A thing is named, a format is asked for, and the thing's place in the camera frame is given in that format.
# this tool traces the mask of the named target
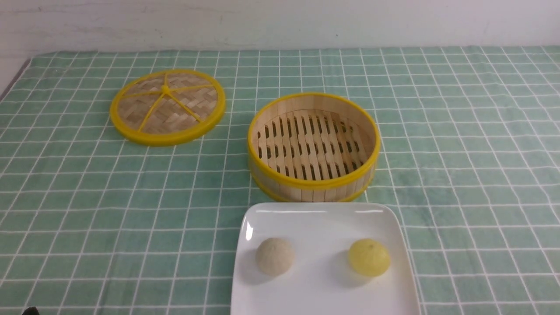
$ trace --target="bamboo steamer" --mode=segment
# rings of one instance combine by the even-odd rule
[[[261,109],[247,136],[249,170],[272,199],[346,202],[372,181],[381,140],[355,103],[307,92]]]

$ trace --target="wall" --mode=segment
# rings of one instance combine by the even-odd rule
[[[559,0],[4,0],[0,7],[0,57],[546,44],[560,44]]]

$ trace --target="square plate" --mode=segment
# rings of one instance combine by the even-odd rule
[[[267,238],[291,242],[293,266],[272,279],[255,262]],[[381,242],[391,266],[366,278],[347,262],[360,238]],[[260,203],[245,214],[237,243],[231,315],[419,315],[418,295],[398,220],[374,203]]]

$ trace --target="black object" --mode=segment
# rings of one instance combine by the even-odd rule
[[[39,315],[39,311],[37,311],[37,308],[33,306],[26,309],[22,315]]]

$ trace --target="yellow rim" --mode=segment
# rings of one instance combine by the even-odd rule
[[[367,181],[367,183],[357,192],[355,192],[354,194],[336,201],[336,202],[351,202],[354,199],[358,198],[361,194],[363,194],[364,191],[366,191],[367,187],[369,186],[369,184],[371,183],[371,181],[374,179],[374,174],[371,176],[370,180]],[[268,197],[272,198],[275,201],[278,202],[294,202],[294,200],[288,200],[285,198],[280,197],[279,195],[273,193],[270,189],[268,189],[266,186],[262,185],[262,183],[255,177],[255,175],[253,175],[253,173],[251,173],[251,177],[253,178],[253,180],[255,181],[255,184],[260,188],[260,190],[262,190],[265,194],[267,194]]]
[[[191,75],[199,76],[211,83],[212,87],[216,89],[218,97],[216,100],[216,107],[214,108],[214,111],[210,114],[210,116],[208,116],[208,118],[206,118],[205,120],[200,121],[198,117],[195,115],[194,117],[199,121],[199,124],[197,124],[192,128],[180,132],[171,133],[168,135],[154,135],[150,133],[143,133],[128,127],[122,121],[122,119],[120,119],[118,113],[118,104],[120,100],[123,98],[124,94],[128,91],[128,89],[130,89],[130,87],[132,87],[134,84],[146,80],[148,78],[161,76],[161,75],[168,75],[172,73],[189,73]],[[115,126],[115,128],[128,140],[147,146],[172,146],[172,145],[178,145],[180,143],[189,142],[196,138],[200,138],[205,133],[207,133],[212,128],[214,128],[214,126],[216,126],[218,122],[220,122],[225,111],[226,111],[226,94],[224,93],[220,83],[215,78],[206,75],[205,73],[194,71],[194,70],[176,69],[176,70],[165,70],[165,71],[150,73],[147,76],[143,76],[127,84],[124,88],[122,88],[122,90],[120,90],[117,93],[117,95],[113,99],[113,102],[111,103],[111,109],[109,112],[110,112],[111,121],[113,121],[113,125]]]
[[[292,178],[292,177],[280,174],[279,172],[273,170],[272,168],[270,168],[268,165],[266,165],[264,162],[262,162],[259,159],[259,156],[257,155],[255,149],[251,145],[251,143],[252,143],[252,139],[251,139],[252,136],[251,135],[253,133],[253,128],[254,128],[255,123],[258,120],[258,118],[268,108],[270,108],[272,105],[274,105],[274,104],[276,104],[280,101],[284,101],[286,99],[300,97],[300,96],[306,96],[306,95],[326,96],[326,97],[329,97],[329,98],[335,98],[335,99],[338,99],[340,101],[343,101],[346,104],[356,108],[363,115],[365,115],[367,117],[368,121],[374,127],[374,134],[375,134],[374,151],[371,154],[371,156],[366,160],[366,162],[361,167],[359,167],[357,170],[355,170],[355,171],[353,171],[349,174],[346,174],[344,176],[341,176],[341,177],[338,177],[338,178],[333,178],[333,179],[304,180],[304,179],[296,179],[296,178]],[[332,94],[319,93],[319,92],[305,92],[305,93],[298,93],[298,94],[292,94],[292,95],[284,96],[282,98],[279,98],[279,99],[269,103],[265,107],[263,107],[256,114],[255,118],[253,118],[253,121],[251,122],[251,125],[249,126],[249,133],[247,134],[247,146],[249,147],[250,158],[254,161],[255,165],[263,173],[265,173],[268,177],[273,178],[276,182],[278,182],[280,184],[290,186],[290,187],[300,188],[300,189],[313,189],[313,188],[329,189],[329,188],[336,188],[336,187],[346,185],[346,184],[358,179],[359,177],[363,176],[369,169],[371,169],[371,167],[373,166],[373,164],[377,160],[377,156],[379,155],[379,151],[381,149],[381,138],[379,137],[379,130],[377,129],[377,125],[375,124],[374,120],[371,118],[371,116],[365,110],[363,110],[361,107],[359,107],[354,102],[351,102],[351,101],[349,101],[345,98],[341,98],[340,96],[336,96],[336,95],[332,95]]]

